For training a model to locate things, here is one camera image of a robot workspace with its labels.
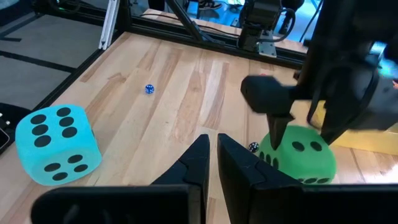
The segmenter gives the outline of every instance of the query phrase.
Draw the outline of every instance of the gray floor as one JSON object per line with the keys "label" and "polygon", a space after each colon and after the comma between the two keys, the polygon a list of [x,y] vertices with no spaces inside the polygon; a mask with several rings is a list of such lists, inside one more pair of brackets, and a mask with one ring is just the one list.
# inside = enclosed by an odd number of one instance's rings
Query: gray floor
{"label": "gray floor", "polygon": [[[98,26],[43,16],[7,36],[22,41],[0,40],[0,50],[77,68],[98,48],[100,35]],[[34,108],[69,75],[5,57],[0,57],[0,68],[0,102],[28,109]]]}
{"label": "gray floor", "polygon": [[[108,0],[85,1],[103,9],[106,9],[108,5]],[[189,16],[196,18],[197,7],[197,2],[190,3]],[[132,5],[131,11],[134,15],[139,15],[147,8],[147,0],[137,0],[136,4]],[[239,17],[240,9],[241,7],[236,9],[223,3],[220,9],[203,11],[201,19],[229,26],[235,18]],[[170,12],[170,9],[166,7],[165,11]],[[288,39],[299,40],[314,12],[315,7],[311,0],[305,0],[305,4],[297,11],[297,21]],[[26,15],[18,21],[0,27],[0,32],[32,15]],[[282,19],[283,16],[280,17],[276,30],[279,30]],[[317,18],[310,26],[306,37],[311,37],[316,21]],[[22,38],[21,42],[0,40],[0,50],[69,67],[78,67],[97,49],[100,35],[101,27],[59,17],[43,16],[7,36]],[[68,75],[68,73],[51,68],[4,57],[0,57],[0,71],[0,102],[28,109],[32,109],[43,100]]]}

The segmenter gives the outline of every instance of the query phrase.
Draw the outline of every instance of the small black die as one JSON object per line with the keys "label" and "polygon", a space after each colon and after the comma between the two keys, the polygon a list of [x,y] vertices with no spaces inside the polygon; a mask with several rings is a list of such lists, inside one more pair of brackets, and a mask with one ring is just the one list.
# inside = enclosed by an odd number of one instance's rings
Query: small black die
{"label": "small black die", "polygon": [[259,148],[260,148],[260,145],[256,142],[252,142],[249,145],[249,151],[251,151],[252,153],[257,152],[259,150]]}

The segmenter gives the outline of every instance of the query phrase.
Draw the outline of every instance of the metal frame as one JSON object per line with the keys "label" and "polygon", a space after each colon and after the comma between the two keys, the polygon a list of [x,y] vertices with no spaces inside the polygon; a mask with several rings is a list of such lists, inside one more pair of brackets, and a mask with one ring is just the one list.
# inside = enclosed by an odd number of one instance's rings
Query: metal frame
{"label": "metal frame", "polygon": [[[66,2],[62,6],[65,10],[73,10],[76,8],[74,2]],[[50,14],[66,19],[103,26],[104,18],[106,17],[106,10],[98,9],[92,6],[82,4],[80,10],[75,14],[65,14],[52,9],[46,1],[37,1],[34,4],[34,9],[37,12]],[[129,10],[129,1],[120,0],[118,18],[115,29],[120,31],[131,32],[134,34],[146,35],[158,39],[168,40],[180,44],[191,45],[207,50],[213,50],[225,54],[230,54],[238,57],[257,60],[260,62],[271,63],[283,67],[300,70],[307,54],[296,52],[293,50],[276,47],[276,57],[267,57],[258,54],[257,52],[249,52],[237,47],[238,38],[227,35],[219,35],[212,32],[201,30],[203,35],[207,35],[214,42],[197,39],[193,36],[192,27],[187,24],[183,15],[176,13],[178,18],[183,23],[183,26],[169,24],[167,22],[155,21],[139,16],[131,16]]]}
{"label": "metal frame", "polygon": [[109,0],[106,10],[104,26],[102,28],[101,39],[99,40],[99,49],[106,50],[112,41],[112,34],[118,16],[120,0]]}

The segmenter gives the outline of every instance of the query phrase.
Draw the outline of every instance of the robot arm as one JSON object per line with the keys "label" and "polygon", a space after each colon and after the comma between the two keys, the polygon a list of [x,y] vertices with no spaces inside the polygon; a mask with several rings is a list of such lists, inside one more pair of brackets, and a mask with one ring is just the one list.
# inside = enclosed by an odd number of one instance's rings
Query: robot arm
{"label": "robot arm", "polygon": [[347,129],[386,130],[398,122],[394,78],[381,76],[379,57],[369,54],[381,41],[387,44],[384,56],[397,63],[397,7],[387,0],[325,0],[296,86],[282,86],[272,77],[245,78],[242,94],[253,111],[271,121],[272,147],[282,139],[295,100],[312,102],[309,119],[325,100],[321,136],[328,144]]}

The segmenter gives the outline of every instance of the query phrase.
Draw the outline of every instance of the black cable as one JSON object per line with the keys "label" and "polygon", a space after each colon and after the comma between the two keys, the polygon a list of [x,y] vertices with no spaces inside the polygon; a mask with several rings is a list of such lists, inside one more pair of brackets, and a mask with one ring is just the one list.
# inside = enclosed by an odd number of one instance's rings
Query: black cable
{"label": "black cable", "polygon": [[69,9],[63,10],[63,9],[61,9],[61,5],[63,3],[65,3],[65,2],[67,2],[68,0],[60,1],[59,4],[55,4],[54,1],[56,1],[56,0],[48,0],[48,3],[50,5],[50,7],[53,8],[54,10],[56,10],[57,12],[61,12],[61,13],[64,13],[64,14],[74,14],[74,13],[78,12],[79,9],[80,9],[80,0],[75,0],[76,8],[74,8],[72,10],[69,10]]}
{"label": "black cable", "polygon": [[[326,76],[327,72],[330,69],[325,69],[324,72],[324,77]],[[318,88],[315,90],[312,101],[311,101],[311,106],[310,109],[308,111],[307,114],[307,123],[312,126],[315,129],[321,130],[320,127],[315,126],[312,123],[312,116],[315,113],[315,110],[318,106],[318,103],[320,101],[320,95],[321,95],[321,90],[322,90],[322,86],[323,83],[325,82],[325,79],[320,80],[320,85],[318,86]],[[345,129],[345,128],[349,128],[352,124],[356,123],[357,121],[359,121],[363,115],[365,114],[366,108],[368,107],[368,105],[370,104],[370,101],[372,100],[373,94],[376,91],[377,85],[379,83],[379,74],[377,72],[377,68],[375,68],[372,72],[372,78],[369,82],[368,87],[365,90],[365,93],[361,99],[361,101],[359,102],[359,106],[358,106],[358,110],[357,113],[353,113],[353,115],[349,118],[349,120],[345,123],[342,124],[340,126],[338,126],[337,128],[333,128],[333,129],[324,129],[323,131],[326,133],[332,132],[334,130],[340,130],[340,129]]]}
{"label": "black cable", "polygon": [[[174,19],[174,20],[179,21],[179,19],[174,18],[174,17],[172,17],[172,16],[166,16],[166,15],[154,14],[154,13],[142,14],[142,15],[140,15],[140,16],[141,16],[141,17],[142,17],[142,16],[161,16],[161,17],[166,17],[166,18],[169,18],[169,19]],[[240,35],[238,35],[238,34],[231,34],[231,33],[229,33],[229,32],[225,32],[225,31],[222,31],[222,30],[219,30],[219,29],[210,27],[210,26],[204,26],[204,25],[198,25],[198,26],[199,26],[199,27],[202,27],[202,28],[207,28],[207,29],[215,30],[215,31],[220,32],[220,33],[223,33],[223,34],[232,35],[232,36],[235,36],[235,37],[239,37],[239,36],[240,36]]]}
{"label": "black cable", "polygon": [[283,37],[278,38],[278,39],[259,39],[258,42],[271,42],[271,43],[280,42],[280,41],[286,39],[286,37],[292,32],[293,26],[296,22],[296,14],[293,9],[289,9],[289,8],[281,10],[280,13],[282,13],[282,12],[286,12],[286,14],[289,12],[292,13],[292,24],[290,25],[287,33]]}
{"label": "black cable", "polygon": [[299,42],[301,42],[301,41],[303,40],[303,38],[304,38],[304,36],[305,36],[305,33],[308,31],[308,28],[310,28],[310,25],[311,25],[312,21],[315,19],[315,17],[317,16],[319,10],[321,9],[322,4],[323,4],[323,0],[321,0],[321,1],[319,2],[319,5],[318,5],[318,7],[317,7],[317,10],[315,11],[314,15],[313,15],[312,18],[310,19],[310,22],[308,23],[307,27],[305,28],[305,30],[304,30],[304,32],[303,32],[303,35],[301,36]]}

